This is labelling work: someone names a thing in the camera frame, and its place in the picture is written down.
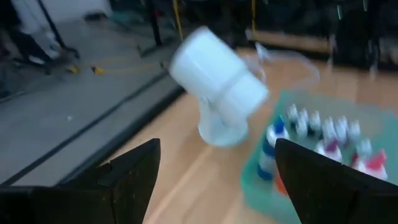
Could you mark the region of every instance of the red bottle cap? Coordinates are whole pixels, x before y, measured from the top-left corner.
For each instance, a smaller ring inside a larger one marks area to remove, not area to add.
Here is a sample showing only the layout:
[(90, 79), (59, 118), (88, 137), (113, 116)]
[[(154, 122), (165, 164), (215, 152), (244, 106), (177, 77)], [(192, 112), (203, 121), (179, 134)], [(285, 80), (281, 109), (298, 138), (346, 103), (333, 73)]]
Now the red bottle cap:
[(384, 149), (381, 149), (376, 155), (370, 158), (370, 160), (365, 162), (365, 166), (368, 169), (379, 170), (383, 167), (386, 160), (386, 153), (384, 152)]

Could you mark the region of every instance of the wall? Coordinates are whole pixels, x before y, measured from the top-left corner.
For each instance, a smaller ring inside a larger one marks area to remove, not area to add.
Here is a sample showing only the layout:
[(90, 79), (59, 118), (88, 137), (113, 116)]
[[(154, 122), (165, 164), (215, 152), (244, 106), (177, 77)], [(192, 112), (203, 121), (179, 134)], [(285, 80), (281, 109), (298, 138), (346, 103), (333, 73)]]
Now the wall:
[[(72, 21), (86, 12), (102, 10), (111, 14), (108, 0), (42, 0), (54, 22)], [(47, 26), (37, 0), (12, 0), (27, 32), (38, 31)]]

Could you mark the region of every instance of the teal tray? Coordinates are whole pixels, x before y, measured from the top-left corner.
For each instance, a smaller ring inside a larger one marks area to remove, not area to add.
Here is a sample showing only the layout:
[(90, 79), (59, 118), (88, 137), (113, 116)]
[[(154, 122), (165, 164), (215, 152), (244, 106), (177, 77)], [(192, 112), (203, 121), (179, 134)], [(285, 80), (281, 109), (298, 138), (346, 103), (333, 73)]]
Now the teal tray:
[[(348, 121), (359, 120), (361, 131), (365, 138), (369, 138), (372, 143), (373, 151), (377, 152), (383, 148), (387, 154), (386, 170), (389, 175), (388, 182), (398, 185), (398, 170), (394, 168), (398, 161), (398, 119), (392, 111), (381, 110), (373, 105), (356, 105), (348, 100), (341, 100), (321, 95), (313, 95), (306, 91), (285, 90), (280, 94), (280, 98), (274, 109), (274, 114), (270, 122), (274, 121), (278, 115), (285, 117), (285, 112), (291, 104), (296, 104), (298, 110), (306, 108), (311, 115), (315, 110), (320, 112), (322, 121), (327, 117), (338, 118), (346, 116)], [(278, 193), (274, 189), (274, 183), (264, 181), (257, 175), (257, 162), (261, 152), (262, 142), (266, 135), (264, 127), (260, 141), (241, 174), (241, 186), (243, 189), (246, 203), (253, 209), (270, 216), (279, 223), (300, 223), (294, 210), (292, 202), (288, 197)], [(289, 130), (290, 140), (313, 149), (317, 141), (300, 140), (295, 138), (295, 134)], [(353, 147), (342, 149), (343, 162), (348, 165), (353, 153)]]

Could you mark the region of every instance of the wooden floor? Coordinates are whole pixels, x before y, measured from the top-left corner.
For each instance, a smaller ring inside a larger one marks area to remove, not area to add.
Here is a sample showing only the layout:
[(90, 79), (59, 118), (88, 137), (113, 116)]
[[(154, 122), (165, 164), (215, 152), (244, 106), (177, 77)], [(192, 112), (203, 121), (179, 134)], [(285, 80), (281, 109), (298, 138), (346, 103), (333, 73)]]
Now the wooden floor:
[[(250, 54), (240, 50), (240, 54)], [(398, 112), (398, 74), (369, 76), (355, 69), (334, 68), (316, 63), (321, 80), (309, 90), (358, 103), (377, 104)], [(264, 65), (270, 100), (279, 91), (307, 77), (308, 70), (297, 62)], [(167, 111), (132, 138), (114, 156), (120, 155), (151, 138), (160, 138), (162, 158), (159, 177), (144, 223), (275, 223), (270, 217), (244, 204), (239, 177), (246, 159), (256, 145), (272, 113), (265, 104), (249, 119), (250, 135), (242, 145), (218, 149), (199, 137), (198, 108), (195, 98), (185, 95)]]

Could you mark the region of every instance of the blue bottle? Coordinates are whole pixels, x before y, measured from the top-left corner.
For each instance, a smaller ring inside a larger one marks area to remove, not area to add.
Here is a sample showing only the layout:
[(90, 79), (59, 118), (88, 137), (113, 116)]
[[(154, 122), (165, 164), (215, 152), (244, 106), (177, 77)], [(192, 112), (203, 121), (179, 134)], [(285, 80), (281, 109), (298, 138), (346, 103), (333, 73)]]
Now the blue bottle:
[(274, 124), (267, 128), (266, 138), (262, 142), (257, 173), (264, 180), (272, 180), (275, 175), (275, 142), (278, 138), (289, 138), (285, 122), (281, 116), (276, 119)]

